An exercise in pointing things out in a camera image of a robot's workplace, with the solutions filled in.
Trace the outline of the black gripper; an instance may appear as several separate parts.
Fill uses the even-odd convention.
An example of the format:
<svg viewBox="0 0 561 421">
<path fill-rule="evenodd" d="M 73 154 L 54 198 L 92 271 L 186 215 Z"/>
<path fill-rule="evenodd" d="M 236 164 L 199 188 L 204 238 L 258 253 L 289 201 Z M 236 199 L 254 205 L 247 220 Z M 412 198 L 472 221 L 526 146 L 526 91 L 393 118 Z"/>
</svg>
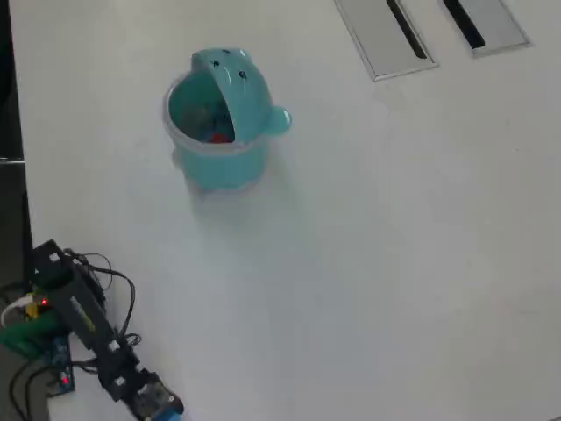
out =
<svg viewBox="0 0 561 421">
<path fill-rule="evenodd" d="M 111 350 L 108 346 L 98 349 L 98 379 L 115 401 L 124 401 L 136 420 L 148 420 L 146 400 L 135 396 L 152 380 L 145 368 L 139 367 L 139 359 L 131 346 Z M 177 395 L 168 398 L 174 413 L 183 413 L 184 404 Z"/>
</svg>

